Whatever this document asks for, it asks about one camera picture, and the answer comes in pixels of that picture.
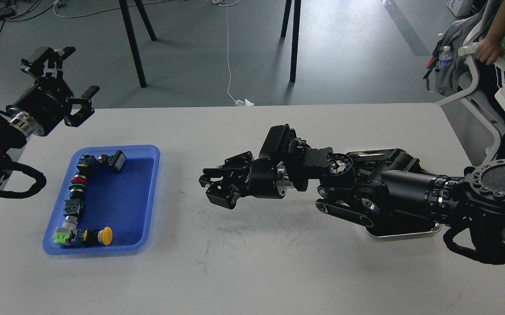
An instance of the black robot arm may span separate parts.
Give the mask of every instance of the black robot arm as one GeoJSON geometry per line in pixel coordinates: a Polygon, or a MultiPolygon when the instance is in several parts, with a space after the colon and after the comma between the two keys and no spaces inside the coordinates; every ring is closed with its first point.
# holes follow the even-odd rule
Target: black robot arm
{"type": "Polygon", "coordinates": [[[313,149],[288,125],[270,129],[259,159],[251,152],[204,169],[199,182],[208,199],[233,209],[240,197],[282,199],[286,189],[307,189],[318,179],[321,212],[363,225],[372,235],[406,235],[450,229],[451,251],[481,263],[505,263],[505,160],[468,167],[463,177],[427,172],[401,149],[334,153],[313,149]],[[469,229],[475,248],[457,245],[469,229]]]}
{"type": "Polygon", "coordinates": [[[27,198],[38,193],[46,184],[41,172],[12,161],[6,154],[9,149],[23,147],[31,134],[48,135],[62,120],[67,126],[78,127],[95,112],[91,98],[99,87],[91,86],[81,98],[74,98],[62,78],[62,63],[75,51],[73,47],[57,50],[42,47],[31,58],[21,60],[21,71],[29,74],[35,83],[7,106],[6,111],[0,110],[0,185],[13,170],[34,178],[35,183],[24,192],[0,190],[0,197],[27,198]],[[79,104],[81,109],[72,114],[75,104],[79,104]]]}

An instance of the gray backpack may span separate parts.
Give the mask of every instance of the gray backpack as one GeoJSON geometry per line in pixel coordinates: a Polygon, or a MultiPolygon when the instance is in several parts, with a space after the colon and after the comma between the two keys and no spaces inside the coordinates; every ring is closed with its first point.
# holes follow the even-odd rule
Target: gray backpack
{"type": "Polygon", "coordinates": [[[435,89],[443,96],[450,96],[459,91],[459,77],[468,72],[469,68],[465,64],[465,58],[460,57],[457,54],[457,50],[464,45],[464,41],[471,30],[485,18],[485,24],[482,25],[482,29],[471,38],[471,42],[475,42],[478,38],[482,38],[483,35],[487,33],[497,8],[501,0],[494,0],[496,3],[492,10],[489,10],[486,14],[486,6],[482,8],[477,14],[465,18],[464,20],[457,20],[451,24],[447,32],[443,35],[443,38],[437,42],[435,49],[433,50],[432,57],[426,65],[428,69],[426,75],[424,75],[424,80],[426,80],[426,88],[429,89],[429,75],[432,71],[435,72],[435,89]],[[450,46],[451,51],[454,52],[453,61],[447,64],[447,66],[438,67],[439,55],[443,52],[444,46],[450,46]]]}

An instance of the hand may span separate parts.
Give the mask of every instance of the hand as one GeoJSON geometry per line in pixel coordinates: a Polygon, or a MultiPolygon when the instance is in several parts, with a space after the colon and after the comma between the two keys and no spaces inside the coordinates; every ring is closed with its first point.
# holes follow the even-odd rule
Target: hand
{"type": "Polygon", "coordinates": [[[503,48],[501,48],[501,40],[484,38],[478,42],[478,48],[474,52],[474,57],[486,65],[493,64],[498,57],[503,56],[503,48]]]}

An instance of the white chair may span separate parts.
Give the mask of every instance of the white chair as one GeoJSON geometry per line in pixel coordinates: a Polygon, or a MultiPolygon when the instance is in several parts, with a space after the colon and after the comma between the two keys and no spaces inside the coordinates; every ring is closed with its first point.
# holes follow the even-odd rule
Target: white chair
{"type": "MultiPolygon", "coordinates": [[[[494,1],[490,0],[486,4],[484,11],[484,17],[489,17],[492,15],[494,10],[494,1]]],[[[496,152],[501,143],[501,136],[505,133],[505,124],[501,116],[492,108],[489,104],[488,99],[482,91],[478,89],[479,75],[478,68],[476,66],[476,60],[474,59],[474,51],[476,49],[476,43],[474,42],[478,38],[478,34],[481,33],[483,25],[485,24],[485,18],[471,30],[468,36],[464,40],[464,47],[459,48],[457,52],[459,56],[466,56],[465,63],[469,67],[469,72],[464,73],[459,78],[459,86],[461,91],[447,96],[442,100],[436,102],[439,106],[445,106],[451,102],[459,100],[462,104],[472,113],[480,123],[492,134],[494,142],[486,152],[486,157],[484,161],[491,161],[496,155],[496,152]]],[[[505,70],[505,61],[499,58],[495,62],[496,66],[505,70]]]]}

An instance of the white box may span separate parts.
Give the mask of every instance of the white box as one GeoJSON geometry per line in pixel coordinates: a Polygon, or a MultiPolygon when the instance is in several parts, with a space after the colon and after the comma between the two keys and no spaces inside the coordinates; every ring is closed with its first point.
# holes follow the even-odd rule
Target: white box
{"type": "Polygon", "coordinates": [[[447,7],[457,18],[467,16],[474,0],[447,0],[447,7]]]}

